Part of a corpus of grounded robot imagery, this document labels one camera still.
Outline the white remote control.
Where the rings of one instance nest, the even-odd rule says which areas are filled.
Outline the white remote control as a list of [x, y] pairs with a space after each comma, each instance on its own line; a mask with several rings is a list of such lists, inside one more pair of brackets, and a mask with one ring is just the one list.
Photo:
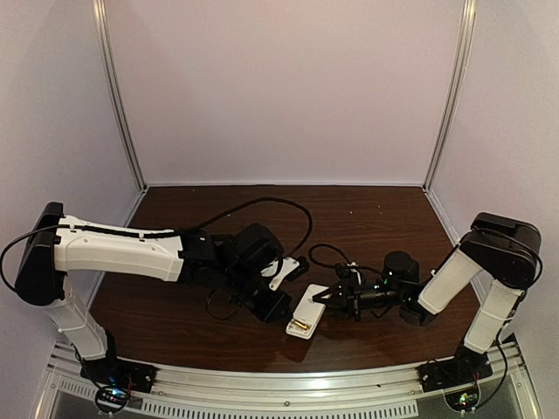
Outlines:
[[[303, 340], [310, 340], [313, 337], [314, 331], [316, 330], [326, 307], [324, 304], [313, 302], [312, 297], [325, 288], [327, 287], [324, 285], [316, 284], [311, 284], [307, 287], [298, 305], [295, 307], [291, 320], [286, 326], [287, 335]], [[293, 319], [308, 324], [309, 329], [302, 330], [298, 327], [292, 326], [291, 321]]]

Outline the gold AAA battery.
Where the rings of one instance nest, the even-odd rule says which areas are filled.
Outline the gold AAA battery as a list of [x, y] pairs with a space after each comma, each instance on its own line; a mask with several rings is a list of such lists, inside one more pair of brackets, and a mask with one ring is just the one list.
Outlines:
[[294, 327], [298, 327], [299, 329], [302, 329], [302, 330], [308, 330], [308, 329], [309, 329], [309, 325], [308, 325], [308, 324], [303, 323], [303, 322], [300, 322], [300, 321], [298, 321], [298, 320], [296, 320], [296, 319], [293, 319], [293, 320], [291, 321], [291, 325], [294, 326]]

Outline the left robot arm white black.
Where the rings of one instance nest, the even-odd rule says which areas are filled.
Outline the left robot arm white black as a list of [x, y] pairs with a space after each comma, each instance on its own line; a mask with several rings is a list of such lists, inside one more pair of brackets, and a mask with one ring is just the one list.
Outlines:
[[106, 375], [122, 368], [114, 338], [66, 285], [69, 271], [134, 274], [222, 290], [259, 320], [271, 322], [289, 314], [291, 299], [280, 285], [302, 266], [260, 223], [222, 236], [201, 227], [124, 229], [69, 216], [62, 203], [47, 204], [35, 228], [20, 240], [25, 248], [13, 291], [44, 307], [82, 365]]

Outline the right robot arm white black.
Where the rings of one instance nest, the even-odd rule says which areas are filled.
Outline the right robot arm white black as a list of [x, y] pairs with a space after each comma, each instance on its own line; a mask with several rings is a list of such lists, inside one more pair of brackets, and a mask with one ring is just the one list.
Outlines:
[[405, 322], [427, 326], [473, 279], [486, 273], [492, 279], [473, 322], [446, 367], [475, 371], [503, 327], [515, 315], [529, 288], [542, 275], [542, 234], [531, 223], [481, 212], [470, 230], [452, 247], [426, 281], [419, 263], [404, 251], [385, 255], [383, 267], [350, 260], [331, 265], [337, 282], [312, 297], [360, 320], [364, 310], [387, 311], [396, 306]]

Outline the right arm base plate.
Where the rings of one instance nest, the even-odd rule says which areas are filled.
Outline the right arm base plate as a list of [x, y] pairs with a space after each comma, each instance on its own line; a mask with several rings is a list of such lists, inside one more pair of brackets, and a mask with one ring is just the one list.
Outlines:
[[473, 367], [469, 361], [430, 360], [417, 367], [418, 378], [424, 392], [474, 384], [477, 380], [493, 375], [491, 366], [482, 361]]

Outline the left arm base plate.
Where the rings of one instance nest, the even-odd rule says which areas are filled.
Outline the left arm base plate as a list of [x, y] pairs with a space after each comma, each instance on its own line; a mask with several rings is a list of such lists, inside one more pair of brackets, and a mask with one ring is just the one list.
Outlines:
[[157, 368], [150, 364], [103, 358], [82, 361], [80, 375], [98, 384], [149, 393], [155, 381]]

